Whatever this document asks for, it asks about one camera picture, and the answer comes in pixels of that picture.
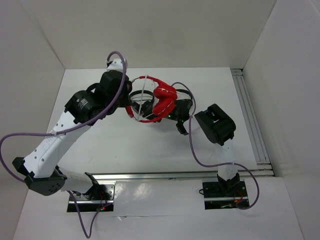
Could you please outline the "red headphones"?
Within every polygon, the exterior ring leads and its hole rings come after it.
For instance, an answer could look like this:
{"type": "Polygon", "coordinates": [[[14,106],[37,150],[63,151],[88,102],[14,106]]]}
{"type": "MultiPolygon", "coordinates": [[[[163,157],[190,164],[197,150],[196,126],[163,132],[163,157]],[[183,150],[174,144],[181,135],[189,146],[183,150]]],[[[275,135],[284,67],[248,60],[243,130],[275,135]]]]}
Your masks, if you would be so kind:
{"type": "Polygon", "coordinates": [[[126,113],[130,118],[140,123],[159,122],[162,118],[164,118],[167,115],[167,113],[165,113],[165,108],[169,107],[171,103],[175,103],[175,101],[177,100],[177,90],[173,86],[165,83],[164,81],[149,75],[139,76],[133,79],[131,82],[134,83],[136,80],[140,79],[143,79],[145,81],[150,80],[153,82],[154,89],[152,93],[154,95],[154,105],[152,113],[154,114],[154,117],[152,119],[146,119],[139,116],[139,114],[133,110],[130,99],[130,105],[125,107],[126,113]]]}

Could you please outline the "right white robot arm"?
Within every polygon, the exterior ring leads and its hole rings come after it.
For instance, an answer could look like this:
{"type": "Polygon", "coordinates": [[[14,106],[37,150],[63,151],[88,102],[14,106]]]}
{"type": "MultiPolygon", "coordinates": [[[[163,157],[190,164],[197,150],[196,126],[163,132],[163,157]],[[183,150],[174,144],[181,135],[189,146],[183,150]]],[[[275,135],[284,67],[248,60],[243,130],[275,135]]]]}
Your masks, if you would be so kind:
{"type": "Polygon", "coordinates": [[[223,196],[230,196],[240,183],[240,175],[233,160],[219,162],[216,164],[204,164],[196,156],[192,139],[192,121],[203,131],[206,138],[212,143],[220,146],[222,152],[226,152],[235,136],[236,124],[232,118],[216,103],[210,105],[206,110],[199,111],[195,115],[190,114],[191,107],[196,102],[191,99],[179,99],[175,107],[166,118],[176,121],[176,127],[180,134],[189,137],[191,153],[195,161],[205,168],[218,168],[217,180],[218,190],[223,196]]]}

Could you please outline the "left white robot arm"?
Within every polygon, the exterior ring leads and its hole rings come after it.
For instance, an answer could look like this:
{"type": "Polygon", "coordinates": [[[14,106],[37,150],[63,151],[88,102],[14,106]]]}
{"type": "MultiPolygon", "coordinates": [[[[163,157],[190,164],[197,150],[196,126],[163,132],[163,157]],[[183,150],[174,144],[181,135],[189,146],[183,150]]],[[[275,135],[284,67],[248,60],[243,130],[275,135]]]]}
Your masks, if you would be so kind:
{"type": "Polygon", "coordinates": [[[58,122],[35,150],[12,164],[24,175],[27,187],[43,196],[72,191],[92,200],[105,187],[92,174],[62,170],[58,163],[71,146],[98,120],[129,106],[132,84],[120,70],[107,70],[99,82],[76,92],[64,106],[58,122]]]}

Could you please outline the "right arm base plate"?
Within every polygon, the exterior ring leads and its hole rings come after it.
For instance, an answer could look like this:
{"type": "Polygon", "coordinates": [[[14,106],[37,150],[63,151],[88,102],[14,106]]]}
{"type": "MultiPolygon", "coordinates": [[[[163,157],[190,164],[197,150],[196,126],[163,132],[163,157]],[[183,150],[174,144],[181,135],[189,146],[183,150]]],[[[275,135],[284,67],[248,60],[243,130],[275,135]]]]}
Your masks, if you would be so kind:
{"type": "Polygon", "coordinates": [[[204,198],[206,210],[234,209],[249,207],[248,193],[244,181],[240,181],[231,191],[224,193],[219,188],[219,183],[203,182],[199,193],[204,198]]]}

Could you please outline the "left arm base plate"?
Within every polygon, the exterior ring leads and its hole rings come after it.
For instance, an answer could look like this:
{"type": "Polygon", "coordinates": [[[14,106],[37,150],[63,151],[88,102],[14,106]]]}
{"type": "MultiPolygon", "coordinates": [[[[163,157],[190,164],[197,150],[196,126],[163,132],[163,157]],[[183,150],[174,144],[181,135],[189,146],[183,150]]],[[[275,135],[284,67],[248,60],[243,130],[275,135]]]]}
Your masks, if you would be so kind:
{"type": "Polygon", "coordinates": [[[81,213],[114,211],[114,183],[102,184],[96,190],[89,191],[88,194],[72,191],[72,195],[81,213]]]}

